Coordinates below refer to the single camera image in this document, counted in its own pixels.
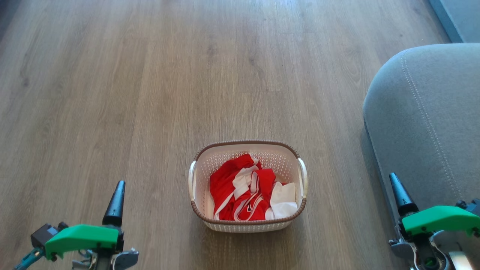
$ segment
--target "green bracket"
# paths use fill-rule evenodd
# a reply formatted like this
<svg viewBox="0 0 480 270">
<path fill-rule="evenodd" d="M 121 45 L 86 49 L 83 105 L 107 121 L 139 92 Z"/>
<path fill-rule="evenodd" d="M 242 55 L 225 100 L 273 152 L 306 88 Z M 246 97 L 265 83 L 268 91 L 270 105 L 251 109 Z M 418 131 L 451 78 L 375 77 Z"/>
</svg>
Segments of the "green bracket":
<svg viewBox="0 0 480 270">
<path fill-rule="evenodd" d="M 456 206 L 434 206 L 402 219 L 410 235 L 441 230 L 465 231 L 471 236 L 474 228 L 480 229 L 480 217 Z"/>
<path fill-rule="evenodd" d="M 117 246 L 119 231 L 111 228 L 76 225 L 61 230 L 45 243 L 45 257 L 52 260 L 52 253 L 63 259 L 63 254 L 82 249 L 113 248 Z"/>
</svg>

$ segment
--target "beige basket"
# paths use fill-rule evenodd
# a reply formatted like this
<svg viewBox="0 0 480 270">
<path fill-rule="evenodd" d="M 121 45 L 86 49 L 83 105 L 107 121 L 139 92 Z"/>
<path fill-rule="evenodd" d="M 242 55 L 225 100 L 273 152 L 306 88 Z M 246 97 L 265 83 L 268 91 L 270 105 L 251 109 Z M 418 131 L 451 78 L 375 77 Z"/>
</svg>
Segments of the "beige basket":
<svg viewBox="0 0 480 270">
<path fill-rule="evenodd" d="M 249 153 L 264 168 L 272 168 L 279 180 L 295 183 L 297 212 L 290 217 L 269 221 L 213 220 L 213 199 L 210 195 L 210 175 L 227 160 Z M 305 164 L 290 146 L 274 141 L 231 141 L 208 145 L 194 158 L 188 175 L 192 208 L 210 229 L 229 233 L 258 233 L 287 227 L 305 208 L 308 178 Z"/>
</svg>

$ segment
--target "gray sofa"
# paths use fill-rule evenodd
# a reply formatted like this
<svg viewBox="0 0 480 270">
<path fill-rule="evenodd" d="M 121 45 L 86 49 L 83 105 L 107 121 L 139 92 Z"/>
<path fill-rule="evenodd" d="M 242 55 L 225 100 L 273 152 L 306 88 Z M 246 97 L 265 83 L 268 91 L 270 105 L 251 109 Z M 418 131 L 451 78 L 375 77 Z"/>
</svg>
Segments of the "gray sofa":
<svg viewBox="0 0 480 270">
<path fill-rule="evenodd" d="M 363 113 L 395 220 L 391 172 L 420 210 L 480 197 L 480 44 L 398 53 L 373 79 Z M 480 239 L 457 235 L 480 269 Z"/>
</svg>

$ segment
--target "brown basket rim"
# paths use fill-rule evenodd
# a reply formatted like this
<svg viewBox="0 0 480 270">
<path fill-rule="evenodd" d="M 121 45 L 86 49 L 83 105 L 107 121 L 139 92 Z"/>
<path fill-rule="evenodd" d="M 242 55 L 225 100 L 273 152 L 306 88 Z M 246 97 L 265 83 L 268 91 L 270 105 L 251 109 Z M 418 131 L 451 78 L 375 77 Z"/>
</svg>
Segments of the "brown basket rim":
<svg viewBox="0 0 480 270">
<path fill-rule="evenodd" d="M 300 155 L 298 152 L 291 147 L 288 144 L 284 144 L 282 142 L 278 141 L 273 141 L 273 140 L 233 140 L 233 141 L 225 141 L 225 142 L 219 142 L 219 143 L 212 143 L 204 148 L 202 148 L 200 151 L 197 152 L 195 155 L 195 158 L 193 158 L 194 161 L 198 161 L 198 158 L 200 157 L 201 154 L 203 154 L 205 151 L 207 151 L 210 148 L 218 147 L 218 146 L 226 146 L 226 145 L 241 145 L 241 144 L 270 144 L 270 145 L 278 145 L 287 148 L 290 150 L 296 158 L 300 158 Z M 202 219 L 203 221 L 210 223 L 210 224 L 221 224 L 221 225 L 242 225 L 242 226 L 250 226 L 250 225 L 268 225 L 268 224 L 275 224 L 275 223 L 283 223 L 283 222 L 289 222 L 297 218 L 302 212 L 303 209 L 305 209 L 305 206 L 307 205 L 307 198 L 303 198 L 301 201 L 301 205 L 298 208 L 298 210 L 291 216 L 278 219 L 278 220 L 269 220 L 269 221 L 216 221 L 213 219 L 207 218 L 204 214 L 202 214 L 198 208 L 197 205 L 195 204 L 195 201 L 191 201 L 192 203 L 192 209 L 195 212 L 195 214 Z"/>
<path fill-rule="evenodd" d="M 200 157 L 200 155 L 202 155 L 205 151 L 207 151 L 208 149 L 210 148 L 214 148 L 214 147 L 218 147 L 218 146 L 226 146 L 226 145 L 246 145 L 246 144 L 259 144 L 259 145 L 278 145 L 278 146 L 282 146 L 282 147 L 285 147 L 287 148 L 288 150 L 290 150 L 298 159 L 300 158 L 300 155 L 298 154 L 298 152 L 290 145 L 288 144 L 284 144 L 282 142 L 278 142 L 278 141 L 273 141 L 273 140 L 233 140 L 233 141 L 225 141 L 225 142 L 219 142 L 219 143 L 212 143 L 212 144 L 209 144 L 207 146 L 205 146 L 204 148 L 200 149 L 197 154 L 195 155 L 195 157 L 193 158 L 194 161 L 198 161 L 198 158 Z"/>
</svg>

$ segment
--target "white handle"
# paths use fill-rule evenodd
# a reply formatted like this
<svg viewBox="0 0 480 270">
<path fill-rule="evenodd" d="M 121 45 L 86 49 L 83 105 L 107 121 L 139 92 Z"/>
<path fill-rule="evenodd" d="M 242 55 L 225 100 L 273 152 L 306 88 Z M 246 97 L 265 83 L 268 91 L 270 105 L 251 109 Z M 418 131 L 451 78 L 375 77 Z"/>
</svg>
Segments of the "white handle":
<svg viewBox="0 0 480 270">
<path fill-rule="evenodd" d="M 194 187 L 193 187 L 193 172 L 195 170 L 196 164 L 197 164 L 197 161 L 193 161 L 192 164 L 190 165 L 190 170 L 188 171 L 188 192 L 190 193 L 191 201 L 195 200 L 195 193 L 194 193 Z"/>
<path fill-rule="evenodd" d="M 300 167 L 300 172 L 301 172 L 301 181 L 303 184 L 303 198 L 307 197 L 308 193 L 308 176 L 307 176 L 307 168 L 305 167 L 305 163 L 301 158 L 298 158 L 299 160 L 299 167 Z"/>
</svg>

